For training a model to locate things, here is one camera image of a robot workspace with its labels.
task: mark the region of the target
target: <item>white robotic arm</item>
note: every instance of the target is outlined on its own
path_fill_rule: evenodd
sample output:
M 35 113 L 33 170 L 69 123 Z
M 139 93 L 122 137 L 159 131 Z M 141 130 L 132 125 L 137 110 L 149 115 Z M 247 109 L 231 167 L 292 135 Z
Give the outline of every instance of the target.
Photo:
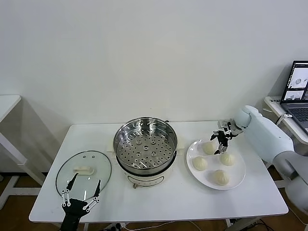
M 234 119 L 220 121 L 218 126 L 223 131 L 223 137 L 218 137 L 218 152 L 226 151 L 228 146 L 221 140 L 230 140 L 243 132 L 261 159 L 273 163 L 287 181 L 285 191 L 292 203 L 308 213 L 308 157 L 294 152 L 290 137 L 251 106 L 243 107 Z

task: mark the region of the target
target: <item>laptop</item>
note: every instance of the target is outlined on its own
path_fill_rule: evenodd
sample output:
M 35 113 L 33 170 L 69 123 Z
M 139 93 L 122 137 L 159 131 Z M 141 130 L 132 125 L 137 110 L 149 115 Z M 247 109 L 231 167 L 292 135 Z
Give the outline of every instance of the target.
M 280 104 L 308 134 L 308 61 L 293 61 Z

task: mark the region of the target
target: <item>white table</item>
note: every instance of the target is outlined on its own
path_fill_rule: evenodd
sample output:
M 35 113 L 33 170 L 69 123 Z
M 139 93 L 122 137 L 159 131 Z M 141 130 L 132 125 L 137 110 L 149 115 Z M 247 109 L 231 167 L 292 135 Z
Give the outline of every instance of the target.
M 280 100 L 281 96 L 268 96 L 265 97 L 264 99 L 266 105 L 278 117 L 280 117 L 283 114 L 286 114 L 286 111 L 280 106 Z M 303 144 L 308 144 L 308 135 L 292 118 L 286 118 L 282 122 L 293 133 L 293 135 L 298 139 L 298 141 L 300 141 Z
M 0 95 L 0 122 L 2 122 L 2 120 L 11 112 L 11 110 L 19 103 L 20 100 L 21 97 L 19 95 Z M 1 132 L 0 143 L 7 151 L 9 151 L 8 156 L 20 168 L 22 168 L 40 185 L 43 184 L 45 176 L 14 147 Z M 18 176 L 11 177 L 9 183 L 2 192 L 0 196 L 0 209 L 3 208 L 10 195 L 38 195 L 40 188 L 14 188 L 18 178 Z
M 121 124 L 72 125 L 46 177 L 29 219 L 33 222 L 61 223 L 64 212 L 61 197 L 55 188 L 57 172 L 71 156 L 87 150 L 105 153 L 111 160 L 112 174 L 100 194 L 101 202 L 80 222 L 137 222 L 250 218 L 280 215 L 288 207 L 275 186 L 262 160 L 251 149 L 243 135 L 230 142 L 230 150 L 240 152 L 246 163 L 246 177 L 235 189 L 218 191 L 198 182 L 189 172 L 185 155 L 190 144 L 207 139 L 216 130 L 217 122 L 170 123 L 181 138 L 182 146 L 170 177 L 151 188 L 133 189 L 111 150 L 112 139 Z M 240 230 L 233 225 L 230 230 Z

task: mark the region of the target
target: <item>stainless steel steamer basket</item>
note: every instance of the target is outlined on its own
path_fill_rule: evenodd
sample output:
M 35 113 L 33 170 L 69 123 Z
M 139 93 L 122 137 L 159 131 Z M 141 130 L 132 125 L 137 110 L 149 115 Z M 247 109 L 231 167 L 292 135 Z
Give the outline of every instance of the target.
M 114 152 L 120 166 L 136 176 L 154 176 L 174 161 L 178 140 L 165 121 L 151 117 L 133 119 L 114 137 Z

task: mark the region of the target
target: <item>steamed bun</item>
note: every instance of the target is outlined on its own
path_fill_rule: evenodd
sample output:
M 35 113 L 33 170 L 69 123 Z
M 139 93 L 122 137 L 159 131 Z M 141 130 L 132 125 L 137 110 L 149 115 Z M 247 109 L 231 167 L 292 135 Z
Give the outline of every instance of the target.
M 232 154 L 223 153 L 220 155 L 220 161 L 222 164 L 226 166 L 231 166 L 231 165 L 234 165 L 235 163 L 235 157 Z
M 203 143 L 202 149 L 204 153 L 208 155 L 213 155 L 215 153 L 214 144 L 211 141 Z
M 228 173 L 224 170 L 216 170 L 214 172 L 214 179 L 219 185 L 226 185 L 230 180 Z
M 193 159 L 192 165 L 198 171 L 204 171 L 207 168 L 207 161 L 202 156 L 198 156 Z

